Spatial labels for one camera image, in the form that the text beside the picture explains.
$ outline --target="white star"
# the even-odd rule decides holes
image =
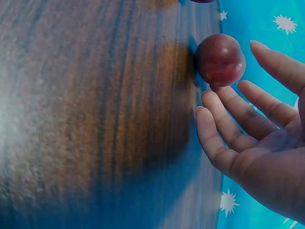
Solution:
[[[295,27],[298,26],[295,24],[291,18],[283,17],[282,14],[280,16],[274,16],[275,20],[273,21],[278,25],[277,29],[282,29],[286,31],[286,34],[289,35],[289,33],[296,32]]]
[[[285,224],[286,222],[288,222],[290,220],[290,218],[286,218],[285,221],[283,222],[283,224]],[[289,229],[293,229],[297,224],[297,221],[293,221],[293,223],[291,224]]]
[[[236,203],[235,196],[236,194],[231,194],[230,189],[228,189],[227,193],[223,192],[221,195],[220,209],[225,211],[225,217],[228,216],[228,213],[234,213],[235,206],[239,206]]]
[[[228,12],[225,12],[224,10],[223,10],[222,13],[220,13],[220,20],[221,20],[221,21],[223,21],[224,19],[228,19],[228,18],[227,18],[227,13],[228,13]]]

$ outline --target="plum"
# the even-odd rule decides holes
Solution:
[[[225,87],[239,81],[246,61],[236,39],[226,34],[205,38],[196,51],[198,73],[212,87]]]

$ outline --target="hand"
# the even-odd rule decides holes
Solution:
[[[239,90],[267,118],[231,87],[214,88],[197,109],[197,134],[216,168],[266,207],[305,223],[305,65],[258,42],[251,50],[271,76],[299,96],[299,112],[241,81]]]

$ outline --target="blue fabric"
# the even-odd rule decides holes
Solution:
[[[222,33],[235,37],[246,57],[243,79],[294,106],[297,96],[259,67],[249,45],[251,39],[258,40],[271,49],[305,62],[305,1],[219,0],[219,7],[223,19]],[[221,205],[218,229],[305,229],[300,223],[259,204],[228,177],[224,177]]]

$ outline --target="wood grain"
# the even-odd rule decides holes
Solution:
[[[214,228],[192,51],[217,3],[0,6],[0,228]]]

